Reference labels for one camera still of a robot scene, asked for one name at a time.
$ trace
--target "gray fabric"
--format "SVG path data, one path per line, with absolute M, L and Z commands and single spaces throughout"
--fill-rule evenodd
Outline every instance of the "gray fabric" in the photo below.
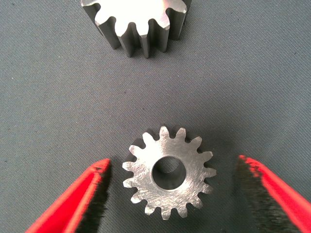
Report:
M 78 0 L 0 1 L 0 232 L 22 232 L 93 162 L 113 177 L 99 232 L 256 232 L 234 183 L 259 159 L 311 201 L 311 2 L 194 0 L 167 53 L 112 50 Z M 121 168 L 147 129 L 214 152 L 214 194 L 169 221 L 130 202 Z

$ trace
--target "steel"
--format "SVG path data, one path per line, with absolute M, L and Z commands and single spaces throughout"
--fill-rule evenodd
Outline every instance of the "steel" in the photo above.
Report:
M 81 5 L 112 48 L 122 46 L 128 57 L 142 47 L 165 52 L 168 38 L 179 39 L 191 0 L 81 0 Z
M 171 209 L 176 208 L 179 215 L 184 218 L 187 216 L 187 203 L 201 208 L 203 204 L 198 193 L 210 194 L 212 192 L 212 187 L 206 184 L 204 179 L 215 176 L 216 170 L 204 167 L 204 163 L 210 160 L 213 154 L 209 151 L 197 152 L 202 142 L 201 137 L 196 137 L 186 143 L 184 128 L 178 130 L 175 138 L 170 138 L 165 126 L 161 127 L 159 134 L 160 139 L 156 141 L 149 133 L 144 133 L 142 135 L 146 144 L 144 149 L 131 145 L 129 150 L 137 160 L 125 162 L 122 167 L 133 172 L 134 176 L 125 180 L 123 186 L 138 189 L 131 198 L 132 203 L 147 200 L 145 214 L 150 215 L 155 208 L 160 207 L 162 218 L 167 220 L 171 215 Z M 171 190 L 161 188 L 154 179 L 154 166 L 157 161 L 165 157 L 178 159 L 186 170 L 182 184 Z

